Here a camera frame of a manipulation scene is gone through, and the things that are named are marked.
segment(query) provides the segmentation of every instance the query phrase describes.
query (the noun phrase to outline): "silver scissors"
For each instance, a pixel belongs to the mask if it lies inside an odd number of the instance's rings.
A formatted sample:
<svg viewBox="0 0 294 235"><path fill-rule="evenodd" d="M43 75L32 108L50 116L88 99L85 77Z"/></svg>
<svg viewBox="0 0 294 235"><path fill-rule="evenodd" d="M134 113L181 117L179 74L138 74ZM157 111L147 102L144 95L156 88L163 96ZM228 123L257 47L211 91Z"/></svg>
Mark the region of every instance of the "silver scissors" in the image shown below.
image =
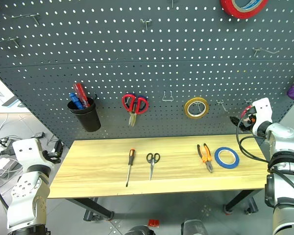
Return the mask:
<svg viewBox="0 0 294 235"><path fill-rule="evenodd" d="M146 156L147 162L150 163L150 174L149 174L149 180L151 180L152 173L153 173L153 166L160 160L160 154L159 153L148 153Z"/></svg>

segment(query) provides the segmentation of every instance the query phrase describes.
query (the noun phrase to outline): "pliers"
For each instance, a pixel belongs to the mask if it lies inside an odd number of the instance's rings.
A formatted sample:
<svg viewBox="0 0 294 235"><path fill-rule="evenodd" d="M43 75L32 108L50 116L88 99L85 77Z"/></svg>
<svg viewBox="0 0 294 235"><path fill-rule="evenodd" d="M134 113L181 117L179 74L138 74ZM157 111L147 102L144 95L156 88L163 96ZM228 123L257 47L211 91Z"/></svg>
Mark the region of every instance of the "pliers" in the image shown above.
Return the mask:
<svg viewBox="0 0 294 235"><path fill-rule="evenodd" d="M205 149L205 152L203 152L203 154L202 154L201 150L200 150L200 145L199 144L197 145L198 154L201 157L202 162L206 163L208 171L210 171L210 173L212 173L212 172L214 172L214 170L213 170L212 165L211 165L211 159L212 158L211 158L210 150L209 150L208 146L205 143L204 143L203 148Z"/></svg>

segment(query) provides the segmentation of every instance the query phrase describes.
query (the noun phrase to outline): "gray pegboard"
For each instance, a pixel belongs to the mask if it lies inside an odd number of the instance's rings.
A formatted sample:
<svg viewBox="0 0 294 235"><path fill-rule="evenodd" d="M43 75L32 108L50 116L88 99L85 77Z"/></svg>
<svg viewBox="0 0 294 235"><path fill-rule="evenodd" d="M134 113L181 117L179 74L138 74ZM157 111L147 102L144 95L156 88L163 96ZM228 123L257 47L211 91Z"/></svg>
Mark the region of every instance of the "gray pegboard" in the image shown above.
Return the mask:
<svg viewBox="0 0 294 235"><path fill-rule="evenodd" d="M248 20L226 15L219 0L0 1L0 79L67 145L75 139L234 133L244 99L269 97L273 119L293 101L294 0L269 1ZM39 13L9 19L2 14ZM140 19L151 18L145 32ZM253 57L253 48L264 51ZM82 81L96 101L102 128L87 133L67 110L72 84ZM172 90L174 102L163 102ZM121 105L125 92L146 95L150 109L134 128ZM183 105L201 96L211 105L200 120ZM223 99L229 112L216 103Z"/></svg>

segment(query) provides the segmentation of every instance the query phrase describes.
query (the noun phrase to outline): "yellow tape roll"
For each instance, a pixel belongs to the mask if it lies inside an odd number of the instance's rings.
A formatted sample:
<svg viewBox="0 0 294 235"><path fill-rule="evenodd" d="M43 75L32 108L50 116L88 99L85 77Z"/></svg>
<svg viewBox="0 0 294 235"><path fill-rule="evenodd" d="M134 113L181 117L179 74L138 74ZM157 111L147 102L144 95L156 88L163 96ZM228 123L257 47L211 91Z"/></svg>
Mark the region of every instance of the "yellow tape roll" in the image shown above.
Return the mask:
<svg viewBox="0 0 294 235"><path fill-rule="evenodd" d="M205 108L199 114L191 114L189 108L193 104L196 104L196 103L203 104L205 106ZM189 101L187 101L184 105L184 112L185 112L186 116L188 116L189 118L192 118L192 119L202 118L203 116L205 116L208 113L208 111L209 111L209 104L204 98L201 98L201 97L192 98Z"/></svg>

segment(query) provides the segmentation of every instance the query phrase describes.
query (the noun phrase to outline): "wooden table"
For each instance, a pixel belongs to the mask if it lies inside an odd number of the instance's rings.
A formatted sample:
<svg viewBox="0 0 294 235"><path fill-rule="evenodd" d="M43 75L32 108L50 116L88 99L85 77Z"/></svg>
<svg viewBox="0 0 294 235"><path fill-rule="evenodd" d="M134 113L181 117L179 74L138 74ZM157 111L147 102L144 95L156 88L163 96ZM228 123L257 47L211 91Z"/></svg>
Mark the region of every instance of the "wooden table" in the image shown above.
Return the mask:
<svg viewBox="0 0 294 235"><path fill-rule="evenodd" d="M213 173L207 170L197 153L196 145L203 143L210 148ZM225 169L216 163L214 152L223 146L239 154L237 168ZM244 147L264 158L254 139L247 139ZM136 154L126 188L131 148L135 148ZM146 161L148 153L161 155L151 181L150 164ZM51 184L49 198L261 189L266 175L267 165L244 156L235 135L75 141Z"/></svg>

